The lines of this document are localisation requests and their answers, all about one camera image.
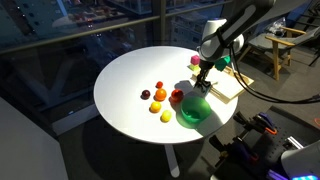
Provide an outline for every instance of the round white table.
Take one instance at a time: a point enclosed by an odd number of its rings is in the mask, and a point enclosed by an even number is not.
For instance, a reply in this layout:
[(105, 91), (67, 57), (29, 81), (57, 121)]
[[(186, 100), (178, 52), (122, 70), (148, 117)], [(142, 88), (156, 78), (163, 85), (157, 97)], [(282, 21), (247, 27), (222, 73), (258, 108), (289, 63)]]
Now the round white table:
[[(169, 101), (171, 92), (178, 88), (187, 96), (192, 93), (194, 81), (188, 68), (192, 56), (198, 52), (171, 46), (147, 47), (126, 53), (108, 64), (99, 74), (94, 86), (95, 104), (102, 117), (121, 133), (148, 143), (164, 144), (169, 168), (174, 177), (179, 176), (172, 144), (198, 140), (222, 127), (233, 115), (238, 98), (228, 104), (208, 94), (211, 115), (198, 125), (186, 123), (180, 104)], [(163, 82), (167, 98), (161, 102), (158, 113), (149, 107), (157, 90), (156, 83)], [(147, 100), (141, 98), (143, 90), (149, 90)], [(172, 118), (160, 120), (164, 110), (172, 112)]]

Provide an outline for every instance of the chair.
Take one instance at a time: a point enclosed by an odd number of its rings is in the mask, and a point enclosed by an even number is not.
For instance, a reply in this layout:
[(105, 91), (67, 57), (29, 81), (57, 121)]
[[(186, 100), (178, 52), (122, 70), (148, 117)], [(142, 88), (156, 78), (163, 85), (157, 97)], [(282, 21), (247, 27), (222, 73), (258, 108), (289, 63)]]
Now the chair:
[[(272, 34), (260, 34), (248, 42), (248, 47), (244, 50), (238, 62), (240, 62), (248, 52), (255, 52), (261, 55), (262, 58), (265, 58), (274, 64), (274, 78), (278, 81), (279, 70), (281, 69), (282, 65), (287, 64), (290, 66), (290, 50), (293, 47), (317, 38), (317, 36), (320, 34), (320, 27), (317, 27), (309, 32), (287, 27), (282, 28), (287, 32), (286, 38), (277, 38)], [(299, 34), (299, 36), (293, 38), (293, 34)], [(271, 58), (267, 56), (265, 54), (266, 52), (271, 52), (273, 57)]]

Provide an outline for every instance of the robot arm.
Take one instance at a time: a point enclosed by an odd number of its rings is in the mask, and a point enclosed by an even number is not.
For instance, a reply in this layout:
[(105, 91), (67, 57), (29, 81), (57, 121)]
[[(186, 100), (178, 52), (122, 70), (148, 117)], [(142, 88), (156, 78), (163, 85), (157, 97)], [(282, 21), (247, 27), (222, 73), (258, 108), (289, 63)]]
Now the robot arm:
[(256, 21), (264, 16), (274, 5), (276, 0), (246, 0), (241, 1), (242, 7), (227, 22), (224, 19), (208, 21), (198, 49), (200, 56), (200, 74), (197, 77), (195, 89), (206, 95), (211, 83), (205, 81), (209, 70), (214, 63), (228, 56), (228, 47), (235, 43), (235, 48), (240, 50), (243, 45), (242, 33), (250, 28)]

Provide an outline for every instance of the green bowl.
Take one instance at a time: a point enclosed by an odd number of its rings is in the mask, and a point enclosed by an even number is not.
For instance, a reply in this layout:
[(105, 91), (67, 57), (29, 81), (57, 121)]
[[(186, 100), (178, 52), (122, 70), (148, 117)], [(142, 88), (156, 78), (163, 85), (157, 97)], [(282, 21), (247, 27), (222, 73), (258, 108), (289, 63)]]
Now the green bowl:
[(200, 123), (211, 114), (211, 107), (201, 97), (185, 97), (181, 102), (183, 118), (189, 123)]

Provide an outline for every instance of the black cable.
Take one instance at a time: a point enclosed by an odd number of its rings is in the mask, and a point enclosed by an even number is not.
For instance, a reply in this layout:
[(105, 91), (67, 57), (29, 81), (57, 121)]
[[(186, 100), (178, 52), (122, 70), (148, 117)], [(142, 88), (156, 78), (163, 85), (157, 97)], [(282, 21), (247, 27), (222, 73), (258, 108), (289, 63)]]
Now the black cable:
[(230, 50), (230, 57), (233, 56), (233, 61), (234, 61), (234, 64), (235, 64), (235, 67), (236, 67), (236, 71), (237, 71), (237, 74), (239, 75), (242, 83), (245, 85), (243, 85), (238, 76), (235, 75), (235, 78), (237, 79), (237, 81), (239, 82), (239, 84), (251, 95), (261, 99), (261, 100), (264, 100), (264, 101), (268, 101), (268, 102), (273, 102), (273, 103), (283, 103), (283, 104), (311, 104), (311, 103), (318, 103), (320, 102), (320, 95), (315, 95), (311, 98), (307, 98), (307, 99), (303, 99), (303, 100), (297, 100), (297, 101), (288, 101), (288, 100), (283, 100), (283, 99), (278, 99), (278, 98), (275, 98), (275, 97), (271, 97), (271, 96), (268, 96), (266, 94), (263, 94), (263, 93), (260, 93), (259, 91), (256, 91), (254, 89), (252, 89), (246, 82), (245, 80), (243, 79), (242, 75), (241, 75), (241, 72), (239, 70), (239, 67), (238, 67), (238, 64), (236, 62), (236, 56), (235, 56), (235, 52), (234, 52), (234, 49), (233, 49), (233, 46), (231, 46), (229, 48)]

